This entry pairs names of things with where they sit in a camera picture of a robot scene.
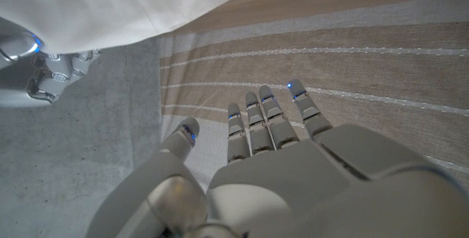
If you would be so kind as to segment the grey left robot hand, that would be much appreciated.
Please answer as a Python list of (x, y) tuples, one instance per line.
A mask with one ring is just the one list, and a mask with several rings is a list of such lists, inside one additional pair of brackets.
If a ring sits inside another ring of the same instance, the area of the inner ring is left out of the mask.
[(101, 204), (88, 237), (466, 237), (468, 193), (442, 168), (379, 133), (334, 127), (298, 80), (308, 138), (272, 90), (228, 107), (227, 163), (207, 189), (185, 166), (199, 124), (182, 120)]

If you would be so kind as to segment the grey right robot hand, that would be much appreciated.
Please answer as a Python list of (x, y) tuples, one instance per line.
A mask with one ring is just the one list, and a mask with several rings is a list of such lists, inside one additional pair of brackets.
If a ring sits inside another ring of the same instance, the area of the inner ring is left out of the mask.
[(1, 107), (33, 108), (57, 101), (83, 78), (101, 51), (44, 53), (44, 42), (25, 28), (1, 19)]

